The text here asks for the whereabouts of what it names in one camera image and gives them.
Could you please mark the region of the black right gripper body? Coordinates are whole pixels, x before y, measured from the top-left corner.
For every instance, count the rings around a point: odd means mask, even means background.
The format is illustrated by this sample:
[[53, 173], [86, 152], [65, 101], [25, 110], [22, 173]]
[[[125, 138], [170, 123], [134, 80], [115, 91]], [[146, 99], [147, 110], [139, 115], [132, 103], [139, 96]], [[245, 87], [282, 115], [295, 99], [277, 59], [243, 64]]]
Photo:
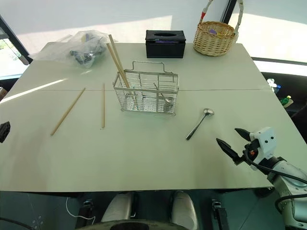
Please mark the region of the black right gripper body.
[[251, 165], [251, 162], [256, 159], [259, 154], [258, 148], [260, 147], [260, 143], [258, 139], [251, 141], [249, 144], [244, 146], [244, 150], [242, 151], [243, 155], [240, 158], [240, 162], [245, 162]]

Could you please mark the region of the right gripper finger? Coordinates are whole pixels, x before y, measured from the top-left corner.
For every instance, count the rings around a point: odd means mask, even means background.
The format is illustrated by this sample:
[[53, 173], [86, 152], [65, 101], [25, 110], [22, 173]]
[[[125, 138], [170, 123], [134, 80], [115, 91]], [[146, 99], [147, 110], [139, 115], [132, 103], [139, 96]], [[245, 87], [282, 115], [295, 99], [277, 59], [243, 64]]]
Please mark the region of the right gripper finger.
[[229, 144], [227, 144], [225, 141], [216, 138], [217, 144], [221, 148], [221, 150], [229, 156], [232, 161], [235, 163], [235, 165], [239, 165], [241, 163], [241, 158], [239, 155], [231, 148]]
[[251, 138], [250, 138], [250, 132], [245, 130], [245, 129], [242, 129], [242, 128], [235, 128], [235, 131], [243, 138], [245, 139], [246, 141], [249, 141], [251, 142]]

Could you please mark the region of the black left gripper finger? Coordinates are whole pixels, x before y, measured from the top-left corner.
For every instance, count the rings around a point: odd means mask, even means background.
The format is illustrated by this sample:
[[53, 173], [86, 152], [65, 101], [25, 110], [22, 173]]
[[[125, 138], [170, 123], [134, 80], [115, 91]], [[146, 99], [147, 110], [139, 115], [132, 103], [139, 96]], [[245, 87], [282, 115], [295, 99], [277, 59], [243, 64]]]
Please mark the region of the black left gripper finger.
[[11, 129], [11, 124], [9, 121], [2, 123], [0, 125], [0, 143], [3, 143], [8, 136]]

